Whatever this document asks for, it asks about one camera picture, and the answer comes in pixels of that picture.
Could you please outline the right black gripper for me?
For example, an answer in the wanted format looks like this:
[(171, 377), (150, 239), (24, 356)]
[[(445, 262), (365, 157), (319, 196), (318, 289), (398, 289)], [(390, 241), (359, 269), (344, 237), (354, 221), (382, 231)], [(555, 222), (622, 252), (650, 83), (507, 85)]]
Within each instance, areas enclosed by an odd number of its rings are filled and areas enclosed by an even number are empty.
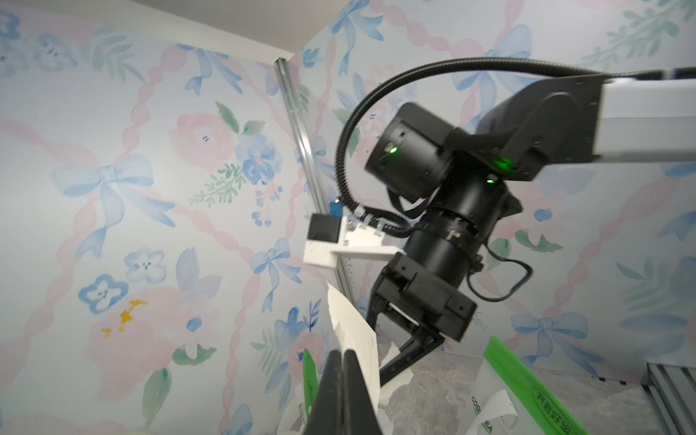
[(380, 317), (391, 319), (391, 306), (418, 327), (398, 355), (380, 369), (381, 386), (440, 348), (445, 342), (442, 335), (460, 342), (477, 310), (469, 297), (402, 253), (395, 254), (373, 286), (366, 313), (373, 331), (377, 332)]

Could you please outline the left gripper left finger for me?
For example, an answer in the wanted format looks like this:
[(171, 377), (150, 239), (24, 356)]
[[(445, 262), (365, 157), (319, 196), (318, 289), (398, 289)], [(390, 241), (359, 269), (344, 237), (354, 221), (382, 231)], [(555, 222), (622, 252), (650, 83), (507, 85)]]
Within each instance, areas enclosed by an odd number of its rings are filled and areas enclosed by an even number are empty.
[(304, 435), (341, 435), (343, 433), (343, 356), (331, 351), (324, 375), (319, 382)]

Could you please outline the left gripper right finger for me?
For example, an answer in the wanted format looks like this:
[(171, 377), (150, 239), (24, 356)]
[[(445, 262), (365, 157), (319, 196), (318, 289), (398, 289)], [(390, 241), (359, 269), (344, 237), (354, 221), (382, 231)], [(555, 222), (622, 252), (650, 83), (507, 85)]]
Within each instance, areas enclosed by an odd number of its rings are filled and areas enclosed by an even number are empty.
[(342, 372), (342, 434), (382, 435), (357, 354), (344, 353)]

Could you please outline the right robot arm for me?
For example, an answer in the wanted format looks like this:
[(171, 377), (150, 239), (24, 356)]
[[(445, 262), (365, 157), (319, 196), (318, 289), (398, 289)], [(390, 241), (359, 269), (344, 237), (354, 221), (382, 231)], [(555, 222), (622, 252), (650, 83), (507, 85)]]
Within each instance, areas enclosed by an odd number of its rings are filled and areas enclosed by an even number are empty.
[(480, 293), (460, 285), (482, 270), (496, 224), (522, 212), (511, 181), (532, 181), (554, 164), (599, 159), (605, 136), (626, 162), (692, 159), (695, 72), (613, 77), (575, 74), (531, 83), (488, 112), (473, 133), (415, 103), (386, 127), (366, 163), (393, 210), (363, 210), (365, 223), (404, 239), (380, 273), (368, 306), (410, 338), (380, 371), (389, 382), (446, 338), (460, 340)]

